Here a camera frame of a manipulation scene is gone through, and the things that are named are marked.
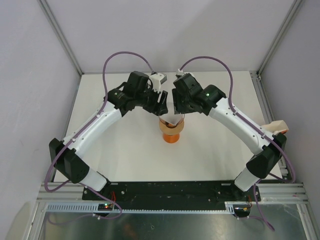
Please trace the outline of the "white paper coffee filter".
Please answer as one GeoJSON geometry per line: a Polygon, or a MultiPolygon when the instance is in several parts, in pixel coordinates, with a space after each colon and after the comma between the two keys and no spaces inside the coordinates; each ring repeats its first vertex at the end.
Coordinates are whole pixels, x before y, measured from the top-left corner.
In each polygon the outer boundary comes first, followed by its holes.
{"type": "Polygon", "coordinates": [[[183,114],[175,114],[174,111],[169,111],[167,114],[164,114],[161,117],[165,122],[168,124],[171,124],[173,126],[176,126],[179,124],[180,121],[184,119],[183,114]]]}

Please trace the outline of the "orange glass flask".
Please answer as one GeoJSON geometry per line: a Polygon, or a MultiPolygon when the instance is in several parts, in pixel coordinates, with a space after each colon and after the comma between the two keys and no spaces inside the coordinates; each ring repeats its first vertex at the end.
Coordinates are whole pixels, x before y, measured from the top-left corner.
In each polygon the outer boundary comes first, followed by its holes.
{"type": "Polygon", "coordinates": [[[161,131],[163,140],[169,144],[174,144],[180,139],[181,129],[178,126],[175,128],[164,126],[161,131]]]}

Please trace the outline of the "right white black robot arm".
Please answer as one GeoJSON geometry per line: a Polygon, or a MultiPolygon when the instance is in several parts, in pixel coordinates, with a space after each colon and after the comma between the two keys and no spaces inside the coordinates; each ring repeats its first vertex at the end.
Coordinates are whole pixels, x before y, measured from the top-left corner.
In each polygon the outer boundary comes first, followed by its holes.
{"type": "Polygon", "coordinates": [[[252,152],[253,157],[235,178],[231,196],[242,201],[258,180],[264,179],[282,157],[287,138],[259,126],[239,110],[232,110],[226,94],[215,85],[202,88],[190,73],[177,76],[172,97],[175,114],[200,113],[220,122],[252,152]]]}

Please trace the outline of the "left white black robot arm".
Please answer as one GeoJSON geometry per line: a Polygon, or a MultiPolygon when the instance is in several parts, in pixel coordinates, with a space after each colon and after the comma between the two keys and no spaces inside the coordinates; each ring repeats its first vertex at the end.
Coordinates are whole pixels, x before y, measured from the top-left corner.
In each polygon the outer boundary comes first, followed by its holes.
{"type": "Polygon", "coordinates": [[[111,193],[107,178],[93,170],[83,157],[105,130],[135,107],[141,107],[155,116],[168,113],[168,93],[161,89],[166,81],[164,73],[147,75],[139,71],[131,72],[127,81],[108,91],[100,109],[78,130],[63,140],[54,138],[49,143],[53,167],[70,182],[92,188],[98,199],[107,199],[111,193]]]}

